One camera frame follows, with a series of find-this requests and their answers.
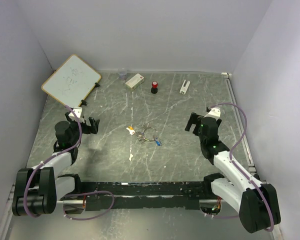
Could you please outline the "silver keyring with keys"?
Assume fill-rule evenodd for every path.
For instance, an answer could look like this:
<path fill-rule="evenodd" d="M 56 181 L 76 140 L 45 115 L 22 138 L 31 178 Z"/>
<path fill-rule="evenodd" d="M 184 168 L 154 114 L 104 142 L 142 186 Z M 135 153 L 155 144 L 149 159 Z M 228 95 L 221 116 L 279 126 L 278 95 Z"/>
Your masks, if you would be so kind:
<path fill-rule="evenodd" d="M 148 126 L 143 129 L 143 131 L 136 131 L 135 135 L 139 142 L 155 142 L 158 137 L 158 131 L 152 127 Z"/>

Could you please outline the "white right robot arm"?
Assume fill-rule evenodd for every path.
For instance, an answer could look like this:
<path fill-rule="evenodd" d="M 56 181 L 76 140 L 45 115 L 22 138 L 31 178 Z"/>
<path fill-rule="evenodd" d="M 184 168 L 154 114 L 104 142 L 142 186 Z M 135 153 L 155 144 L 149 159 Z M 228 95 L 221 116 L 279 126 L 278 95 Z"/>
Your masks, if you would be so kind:
<path fill-rule="evenodd" d="M 222 173 L 207 175 L 202 193 L 208 199 L 215 196 L 227 202 L 237 213 L 241 224 L 249 233 L 270 230 L 281 222 L 275 187 L 262 183 L 249 173 L 219 139 L 222 122 L 219 108 L 212 108 L 205 116 L 191 113 L 185 130 L 194 125 L 202 155 Z"/>

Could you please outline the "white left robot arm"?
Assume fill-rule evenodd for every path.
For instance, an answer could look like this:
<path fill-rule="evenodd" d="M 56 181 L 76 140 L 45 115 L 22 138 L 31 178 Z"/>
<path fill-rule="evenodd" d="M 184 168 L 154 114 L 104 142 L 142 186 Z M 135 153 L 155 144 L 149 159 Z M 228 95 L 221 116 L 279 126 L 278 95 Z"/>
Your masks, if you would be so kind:
<path fill-rule="evenodd" d="M 83 195 L 80 177 L 61 172 L 75 163 L 82 135 L 98 133 L 100 120 L 93 117 L 85 120 L 76 112 L 67 112 L 65 117 L 54 126 L 56 141 L 51 157 L 17 172 L 12 200 L 14 216 L 51 214 L 65 195 L 73 200 Z"/>

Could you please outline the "white plastic clip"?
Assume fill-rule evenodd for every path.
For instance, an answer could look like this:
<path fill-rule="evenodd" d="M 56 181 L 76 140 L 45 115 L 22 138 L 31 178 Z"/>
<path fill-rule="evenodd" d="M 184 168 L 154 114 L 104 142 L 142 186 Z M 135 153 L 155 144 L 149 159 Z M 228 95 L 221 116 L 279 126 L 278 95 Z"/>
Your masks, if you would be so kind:
<path fill-rule="evenodd" d="M 180 88 L 180 90 L 179 90 L 179 93 L 180 94 L 182 94 L 182 95 L 185 95 L 186 93 L 187 93 L 187 91 L 188 91 L 188 88 L 189 88 L 189 86 L 190 86 L 190 81 L 189 80 L 184 80 L 183 81 L 183 84 L 182 84 L 182 86 L 181 86 L 181 88 Z"/>

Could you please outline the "wood framed whiteboard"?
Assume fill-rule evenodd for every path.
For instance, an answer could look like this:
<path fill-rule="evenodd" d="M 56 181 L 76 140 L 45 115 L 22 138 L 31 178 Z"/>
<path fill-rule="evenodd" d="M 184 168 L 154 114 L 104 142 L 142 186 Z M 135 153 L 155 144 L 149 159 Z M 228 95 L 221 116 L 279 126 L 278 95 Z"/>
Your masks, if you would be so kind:
<path fill-rule="evenodd" d="M 41 86 L 62 105 L 79 107 L 102 76 L 78 55 L 72 54 Z"/>

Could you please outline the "red black stamp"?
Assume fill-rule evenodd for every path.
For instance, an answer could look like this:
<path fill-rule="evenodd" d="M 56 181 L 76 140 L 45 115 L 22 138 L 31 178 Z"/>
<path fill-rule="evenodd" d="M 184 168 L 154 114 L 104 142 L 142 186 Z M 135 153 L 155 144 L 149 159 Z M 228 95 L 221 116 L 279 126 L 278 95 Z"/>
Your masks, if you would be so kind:
<path fill-rule="evenodd" d="M 157 81 L 153 81 L 151 83 L 151 93 L 152 94 L 156 94 L 158 92 L 158 82 Z"/>

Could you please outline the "clear plastic cup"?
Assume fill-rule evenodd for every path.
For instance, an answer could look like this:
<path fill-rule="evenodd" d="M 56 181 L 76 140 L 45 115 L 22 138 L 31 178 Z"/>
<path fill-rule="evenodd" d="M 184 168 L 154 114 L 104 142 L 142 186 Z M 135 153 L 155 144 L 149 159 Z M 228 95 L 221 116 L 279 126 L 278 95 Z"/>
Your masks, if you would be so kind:
<path fill-rule="evenodd" d="M 118 69 L 117 73 L 118 73 L 118 76 L 119 76 L 119 78 L 121 80 L 125 80 L 126 79 L 126 77 L 127 77 L 127 70 L 125 68 Z"/>

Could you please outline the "white cardboard box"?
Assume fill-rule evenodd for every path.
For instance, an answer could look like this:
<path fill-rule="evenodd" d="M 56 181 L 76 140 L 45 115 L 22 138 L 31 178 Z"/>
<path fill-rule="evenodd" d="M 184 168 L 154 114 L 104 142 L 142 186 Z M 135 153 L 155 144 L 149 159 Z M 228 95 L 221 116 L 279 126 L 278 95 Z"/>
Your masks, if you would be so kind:
<path fill-rule="evenodd" d="M 140 75 L 139 73 L 135 74 L 132 78 L 130 78 L 126 83 L 125 86 L 133 91 L 136 89 L 140 84 L 144 82 L 145 78 Z"/>

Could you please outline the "white corner bracket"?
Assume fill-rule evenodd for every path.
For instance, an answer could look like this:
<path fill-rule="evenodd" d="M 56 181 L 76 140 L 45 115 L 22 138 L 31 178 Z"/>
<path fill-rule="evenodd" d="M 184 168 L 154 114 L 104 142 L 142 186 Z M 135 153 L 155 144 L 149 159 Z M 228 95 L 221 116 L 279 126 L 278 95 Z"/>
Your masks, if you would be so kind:
<path fill-rule="evenodd" d="M 222 72 L 221 73 L 223 76 L 227 76 L 228 78 L 230 78 L 232 76 L 231 73 L 228 73 L 228 72 Z"/>

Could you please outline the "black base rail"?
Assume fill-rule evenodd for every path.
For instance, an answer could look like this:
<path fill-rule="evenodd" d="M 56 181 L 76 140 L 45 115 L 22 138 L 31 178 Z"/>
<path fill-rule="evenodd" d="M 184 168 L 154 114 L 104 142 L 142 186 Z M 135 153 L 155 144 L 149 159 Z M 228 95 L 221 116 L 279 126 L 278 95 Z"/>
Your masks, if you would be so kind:
<path fill-rule="evenodd" d="M 186 210 L 211 209 L 218 197 L 207 189 L 204 181 L 164 182 L 83 182 L 80 193 L 100 193 L 87 197 L 64 196 L 60 203 L 85 204 L 86 211 L 112 209 L 161 209 Z"/>

